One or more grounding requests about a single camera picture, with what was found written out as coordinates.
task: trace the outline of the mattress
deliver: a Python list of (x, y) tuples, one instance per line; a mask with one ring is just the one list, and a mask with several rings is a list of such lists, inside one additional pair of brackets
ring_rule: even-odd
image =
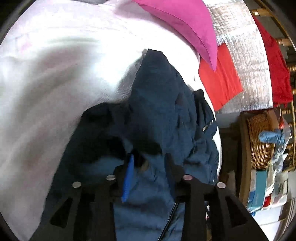
[[(145, 51), (162, 51), (192, 90), (200, 57), (173, 28), (130, 0), (36, 1), (0, 46), (0, 212), (20, 240), (37, 228), (80, 116), (129, 97)], [(217, 145), (221, 168), (219, 130)]]

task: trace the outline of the brown woven basket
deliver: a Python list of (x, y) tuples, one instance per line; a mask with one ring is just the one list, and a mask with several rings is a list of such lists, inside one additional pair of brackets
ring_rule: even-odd
[(248, 120), (251, 144), (252, 169), (266, 170), (274, 153), (274, 144), (262, 143), (258, 139), (261, 131), (272, 131), (271, 120), (266, 113), (255, 115)]

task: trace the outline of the red cloth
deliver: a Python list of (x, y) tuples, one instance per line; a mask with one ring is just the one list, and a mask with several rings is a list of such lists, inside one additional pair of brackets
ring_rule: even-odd
[(201, 59), (198, 73), (215, 111), (243, 91), (226, 44), (218, 47), (216, 72)]
[(290, 71), (287, 69), (286, 62), (276, 40), (266, 31), (256, 17), (253, 18), (262, 36), (266, 50), (274, 107), (277, 107), (279, 104), (286, 105), (293, 101)]

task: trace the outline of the navy blue garment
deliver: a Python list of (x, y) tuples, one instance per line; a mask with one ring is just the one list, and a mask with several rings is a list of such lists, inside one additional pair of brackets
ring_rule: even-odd
[[(135, 171), (127, 202), (114, 207), (117, 240), (157, 241), (174, 206), (164, 155), (171, 153), (186, 173), (215, 184), (216, 130), (203, 91), (192, 93), (162, 52), (148, 50), (126, 102), (102, 103), (83, 113), (54, 175), (40, 225), (73, 182), (100, 183), (137, 150), (149, 168)], [(163, 240), (181, 240), (183, 220), (179, 205)]]

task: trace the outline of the teal box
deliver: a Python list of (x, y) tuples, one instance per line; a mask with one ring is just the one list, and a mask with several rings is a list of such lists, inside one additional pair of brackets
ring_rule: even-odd
[(247, 205), (247, 209), (250, 212), (256, 211), (263, 206), (265, 200), (266, 182), (267, 171), (257, 171), (254, 198), (252, 198), (252, 201), (250, 201)]

